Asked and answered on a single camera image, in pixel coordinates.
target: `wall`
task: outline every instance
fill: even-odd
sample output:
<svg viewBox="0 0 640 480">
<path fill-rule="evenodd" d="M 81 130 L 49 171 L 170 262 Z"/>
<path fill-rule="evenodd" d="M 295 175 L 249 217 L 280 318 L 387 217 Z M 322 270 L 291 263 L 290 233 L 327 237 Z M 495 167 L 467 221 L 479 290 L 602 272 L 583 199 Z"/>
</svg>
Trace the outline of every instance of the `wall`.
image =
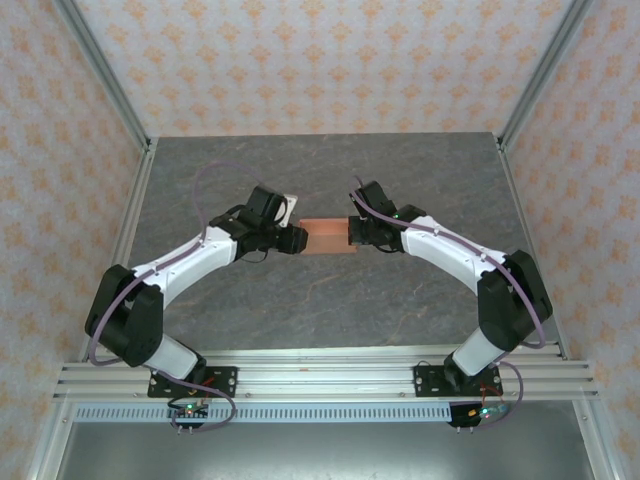
<svg viewBox="0 0 640 480">
<path fill-rule="evenodd" d="M 152 136 L 500 132 L 570 0 L 80 0 Z"/>
<path fill-rule="evenodd" d="M 594 2 L 509 155 L 571 353 L 594 361 L 619 426 L 619 450 L 634 472 L 640 472 L 638 25 L 637 2 Z"/>
<path fill-rule="evenodd" d="M 51 0 L 0 5 L 0 478 L 75 359 L 137 159 Z"/>
</svg>

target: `white slotted panel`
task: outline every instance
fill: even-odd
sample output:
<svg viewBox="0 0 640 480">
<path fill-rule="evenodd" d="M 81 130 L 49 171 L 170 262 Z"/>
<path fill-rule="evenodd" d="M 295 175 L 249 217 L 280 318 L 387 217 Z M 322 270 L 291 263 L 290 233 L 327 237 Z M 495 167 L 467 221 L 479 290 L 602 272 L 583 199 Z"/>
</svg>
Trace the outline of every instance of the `white slotted panel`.
<svg viewBox="0 0 640 480">
<path fill-rule="evenodd" d="M 172 411 L 166 405 L 82 403 L 78 406 L 78 423 L 166 423 Z M 206 422 L 220 421 L 229 414 L 224 403 L 209 405 Z M 199 417 L 185 422 L 202 422 Z M 446 402 L 396 403 L 317 403 L 317 404 L 238 404 L 234 423 L 375 423 L 375 422 L 448 422 L 451 411 Z"/>
</svg>

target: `patterned wallpaper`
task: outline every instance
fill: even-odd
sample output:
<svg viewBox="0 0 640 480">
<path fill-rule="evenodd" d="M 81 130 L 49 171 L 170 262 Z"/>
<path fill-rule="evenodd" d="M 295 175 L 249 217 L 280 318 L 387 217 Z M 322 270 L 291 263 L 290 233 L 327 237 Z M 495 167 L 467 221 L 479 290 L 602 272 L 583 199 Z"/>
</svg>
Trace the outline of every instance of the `patterned wallpaper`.
<svg viewBox="0 0 640 480">
<path fill-rule="evenodd" d="M 0 26 L 0 478 L 22 480 L 139 153 L 51 0 Z"/>
<path fill-rule="evenodd" d="M 571 353 L 640 472 L 640 9 L 596 0 L 510 151 Z"/>
<path fill-rule="evenodd" d="M 79 0 L 151 136 L 500 132 L 570 0 Z"/>
</svg>

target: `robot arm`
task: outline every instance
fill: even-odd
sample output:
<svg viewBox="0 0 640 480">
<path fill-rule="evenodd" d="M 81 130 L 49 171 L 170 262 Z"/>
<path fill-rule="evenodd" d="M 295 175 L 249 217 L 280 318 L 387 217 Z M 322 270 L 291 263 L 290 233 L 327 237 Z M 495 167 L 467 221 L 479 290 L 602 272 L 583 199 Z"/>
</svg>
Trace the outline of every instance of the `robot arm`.
<svg viewBox="0 0 640 480">
<path fill-rule="evenodd" d="M 86 333 L 93 336 L 97 323 L 118 294 L 144 277 L 114 311 L 100 343 L 131 367 L 145 365 L 174 378 L 201 384 L 206 362 L 195 351 L 163 333 L 164 309 L 201 278 L 249 252 L 266 253 L 270 249 L 287 254 L 302 252 L 307 232 L 288 224 L 295 203 L 295 197 L 285 197 L 259 185 L 246 205 L 211 220 L 204 236 L 131 270 L 121 265 L 111 267 L 102 278 L 89 312 Z M 198 248 L 187 254 L 196 244 Z"/>
<path fill-rule="evenodd" d="M 376 212 L 412 225 L 429 227 L 433 233 L 376 218 L 356 202 L 360 215 L 349 217 L 351 244 L 373 245 L 378 249 L 388 247 L 390 250 L 384 251 L 420 257 L 453 275 L 477 295 L 480 325 L 445 360 L 444 376 L 456 391 L 473 383 L 474 378 L 493 361 L 515 349 L 535 330 L 522 300 L 507 279 L 487 261 L 487 257 L 505 267 L 517 280 L 541 322 L 551 316 L 551 302 L 530 255 L 520 250 L 507 255 L 475 244 L 442 227 L 412 205 L 398 210 L 377 182 L 362 186 L 356 194 Z M 452 240 L 451 236 L 475 247 L 482 256 Z"/>
</svg>

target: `enclosure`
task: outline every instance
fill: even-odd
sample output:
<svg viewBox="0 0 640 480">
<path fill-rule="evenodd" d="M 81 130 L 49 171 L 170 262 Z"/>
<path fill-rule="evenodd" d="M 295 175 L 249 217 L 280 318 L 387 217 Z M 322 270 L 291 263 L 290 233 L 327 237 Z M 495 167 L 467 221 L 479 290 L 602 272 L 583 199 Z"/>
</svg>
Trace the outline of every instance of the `enclosure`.
<svg viewBox="0 0 640 480">
<path fill-rule="evenodd" d="M 637 478 L 635 7 L 0 6 L 2 477 L 467 478 L 489 457 L 492 478 Z M 168 422 L 118 417 L 161 404 L 142 398 L 148 371 L 84 363 L 96 289 L 109 266 L 144 264 L 197 234 L 191 186 L 216 159 L 297 195 L 295 221 L 354 215 L 348 182 L 357 174 L 474 242 L 532 253 L 554 316 L 545 349 L 509 357 L 523 367 L 523 404 L 473 436 L 399 413 L 362 422 L 238 418 L 197 439 L 176 438 Z M 252 182 L 230 170 L 203 178 L 207 216 L 245 201 Z M 348 403 L 360 412 L 373 404 L 357 392 L 371 389 L 391 412 L 413 395 L 404 390 L 410 377 L 396 372 L 441 363 L 478 314 L 473 293 L 441 270 L 362 247 L 235 262 L 181 294 L 164 320 L 165 332 L 208 359 L 240 365 L 248 409 L 337 412 Z M 316 381 L 343 385 L 335 395 L 345 396 L 260 403 L 272 393 L 260 378 L 247 373 L 242 384 L 256 358 L 325 362 L 330 373 Z M 504 387 L 517 394 L 514 377 L 504 375 Z M 393 405 L 391 392 L 402 397 Z M 111 413 L 95 413 L 104 409 Z"/>
</svg>

